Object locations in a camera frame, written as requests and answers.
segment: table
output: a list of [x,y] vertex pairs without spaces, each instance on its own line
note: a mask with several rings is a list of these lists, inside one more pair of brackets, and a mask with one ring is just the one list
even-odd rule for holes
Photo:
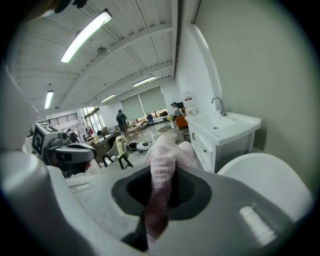
[[131,133],[134,133],[135,135],[137,135],[137,131],[141,128],[141,124],[142,122],[139,122],[134,127],[127,129],[126,132],[128,133],[128,135]]
[[176,124],[174,125],[174,129],[171,128],[171,125],[167,125],[160,128],[158,130],[158,134],[170,134],[173,133],[176,129],[178,129],[178,126]]

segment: railing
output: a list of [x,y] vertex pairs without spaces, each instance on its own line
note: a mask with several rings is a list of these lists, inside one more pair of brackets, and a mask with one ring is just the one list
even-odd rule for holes
[[[65,123],[68,123],[68,122],[71,122],[71,121],[75,121],[75,120],[78,120],[77,113],[67,114],[67,115],[59,116],[57,118],[52,118],[50,120],[50,124],[52,126],[59,126],[59,125],[62,125],[62,124],[65,124]],[[39,123],[49,124],[49,120],[42,121],[42,122],[39,122]]]

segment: white vanity cabinet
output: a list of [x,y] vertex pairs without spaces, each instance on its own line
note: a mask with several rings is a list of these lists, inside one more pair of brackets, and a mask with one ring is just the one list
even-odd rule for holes
[[260,128],[261,119],[248,116],[252,118],[248,121],[242,115],[235,114],[234,118],[234,113],[228,114],[185,118],[192,147],[207,172],[217,173],[231,160],[252,151],[255,131]]

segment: sink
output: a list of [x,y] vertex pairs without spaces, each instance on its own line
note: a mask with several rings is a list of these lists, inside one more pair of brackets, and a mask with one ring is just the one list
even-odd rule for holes
[[219,110],[208,114],[186,116],[185,120],[202,130],[203,134],[217,146],[230,143],[243,136],[251,134],[261,127],[261,118],[227,112],[222,116]]

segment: ceiling light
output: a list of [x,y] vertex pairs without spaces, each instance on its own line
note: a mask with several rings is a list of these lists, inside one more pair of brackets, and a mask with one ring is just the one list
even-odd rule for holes
[[151,77],[149,77],[147,79],[144,79],[144,80],[142,80],[140,82],[137,82],[137,83],[133,84],[132,86],[136,87],[136,86],[142,85],[142,84],[144,84],[146,82],[149,82],[151,80],[154,80],[154,79],[156,79],[156,77],[155,76],[151,76]]
[[109,97],[106,97],[105,99],[101,100],[100,102],[101,102],[101,103],[102,103],[102,102],[105,102],[105,101],[111,99],[111,98],[114,97],[114,96],[116,96],[116,95],[115,95],[115,94],[111,94]]
[[45,98],[45,104],[44,104],[44,109],[48,109],[51,104],[52,97],[54,96],[54,91],[53,90],[48,90]]
[[70,44],[68,49],[65,51],[61,61],[68,63],[76,51],[82,46],[82,44],[100,27],[104,24],[112,20],[112,16],[105,9],[98,17],[92,20],[81,32],[77,35],[77,37]]

